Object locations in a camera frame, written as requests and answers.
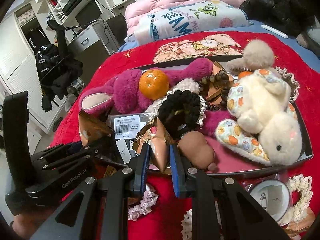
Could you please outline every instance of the teddy bear print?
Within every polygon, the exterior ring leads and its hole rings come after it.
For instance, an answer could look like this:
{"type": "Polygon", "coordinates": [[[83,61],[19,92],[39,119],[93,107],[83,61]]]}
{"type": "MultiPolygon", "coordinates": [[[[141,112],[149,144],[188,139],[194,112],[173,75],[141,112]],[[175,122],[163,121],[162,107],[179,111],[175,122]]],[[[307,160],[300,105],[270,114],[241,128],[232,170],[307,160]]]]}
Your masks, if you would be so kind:
{"type": "Polygon", "coordinates": [[[162,45],[156,52],[153,62],[164,62],[190,57],[214,55],[241,55],[240,45],[229,35],[217,33],[200,41],[184,40],[162,45]]]}

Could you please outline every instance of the brown plush toy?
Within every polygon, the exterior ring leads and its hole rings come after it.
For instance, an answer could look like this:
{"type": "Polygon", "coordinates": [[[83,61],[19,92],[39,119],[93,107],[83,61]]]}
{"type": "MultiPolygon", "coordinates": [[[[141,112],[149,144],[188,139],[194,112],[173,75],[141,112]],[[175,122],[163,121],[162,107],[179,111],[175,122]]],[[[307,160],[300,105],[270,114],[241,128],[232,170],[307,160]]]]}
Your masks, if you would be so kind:
{"type": "Polygon", "coordinates": [[[178,143],[178,149],[193,166],[198,169],[214,171],[214,150],[207,144],[204,135],[198,131],[185,134],[178,143]]]}

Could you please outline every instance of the white pen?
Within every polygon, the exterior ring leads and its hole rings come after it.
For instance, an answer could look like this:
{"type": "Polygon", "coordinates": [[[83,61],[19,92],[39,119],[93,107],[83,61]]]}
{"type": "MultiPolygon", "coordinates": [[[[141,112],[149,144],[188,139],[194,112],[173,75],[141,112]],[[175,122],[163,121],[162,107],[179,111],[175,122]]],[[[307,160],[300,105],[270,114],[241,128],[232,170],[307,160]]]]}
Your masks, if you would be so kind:
{"type": "Polygon", "coordinates": [[[286,39],[288,38],[288,35],[287,35],[287,34],[281,32],[281,31],[278,31],[277,29],[272,28],[272,27],[270,27],[270,26],[268,26],[268,25],[262,24],[261,27],[264,28],[264,29],[266,29],[266,30],[268,30],[268,31],[271,31],[271,32],[273,32],[273,33],[275,33],[275,34],[278,34],[279,36],[281,36],[281,37],[283,37],[283,38],[286,38],[286,39]]]}

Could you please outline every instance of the red blanket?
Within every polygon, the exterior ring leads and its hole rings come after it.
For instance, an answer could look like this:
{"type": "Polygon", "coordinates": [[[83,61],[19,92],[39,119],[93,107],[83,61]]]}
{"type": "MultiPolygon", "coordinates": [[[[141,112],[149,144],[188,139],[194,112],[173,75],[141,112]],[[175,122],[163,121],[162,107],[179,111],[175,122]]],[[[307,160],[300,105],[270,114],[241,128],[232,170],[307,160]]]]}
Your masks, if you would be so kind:
{"type": "MultiPolygon", "coordinates": [[[[203,32],[153,42],[110,56],[96,71],[86,89],[101,86],[108,79],[126,69],[152,64],[159,47],[164,44],[184,40],[200,41],[204,37],[216,33],[226,33],[230,35],[230,37],[241,46],[241,49],[243,49],[250,40],[258,38],[265,41],[275,53],[275,66],[279,66],[280,68],[285,67],[288,72],[295,74],[295,79],[300,83],[299,96],[296,104],[308,129],[314,158],[306,162],[303,166],[289,171],[289,174],[292,176],[302,173],[304,176],[313,177],[312,189],[314,195],[310,202],[310,207],[315,214],[318,214],[320,211],[320,173],[318,172],[320,152],[318,152],[319,149],[316,147],[318,137],[316,129],[320,124],[320,89],[317,86],[320,74],[310,69],[295,51],[283,44],[275,36],[264,33],[203,32]]],[[[76,102],[58,127],[51,146],[80,140],[78,113],[79,107],[78,102],[76,102]]],[[[190,200],[176,199],[172,190],[172,182],[169,179],[150,176],[148,177],[148,182],[155,187],[157,194],[159,194],[158,202],[157,205],[153,207],[151,214],[138,219],[136,222],[129,222],[129,239],[181,239],[182,235],[180,231],[182,227],[180,221],[184,219],[186,210],[191,208],[190,200]]]]}

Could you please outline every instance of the white wardrobe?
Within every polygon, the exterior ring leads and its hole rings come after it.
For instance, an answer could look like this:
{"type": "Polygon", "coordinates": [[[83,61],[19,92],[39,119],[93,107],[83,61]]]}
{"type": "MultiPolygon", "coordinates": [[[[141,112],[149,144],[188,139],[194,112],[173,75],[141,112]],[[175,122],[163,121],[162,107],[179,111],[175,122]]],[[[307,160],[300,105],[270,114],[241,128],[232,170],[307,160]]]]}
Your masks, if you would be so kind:
{"type": "Polygon", "coordinates": [[[2,96],[28,91],[30,121],[48,133],[64,107],[64,100],[55,101],[52,110],[45,112],[41,107],[41,87],[36,70],[36,60],[26,38],[18,25],[15,14],[0,24],[0,81],[2,96]]]}

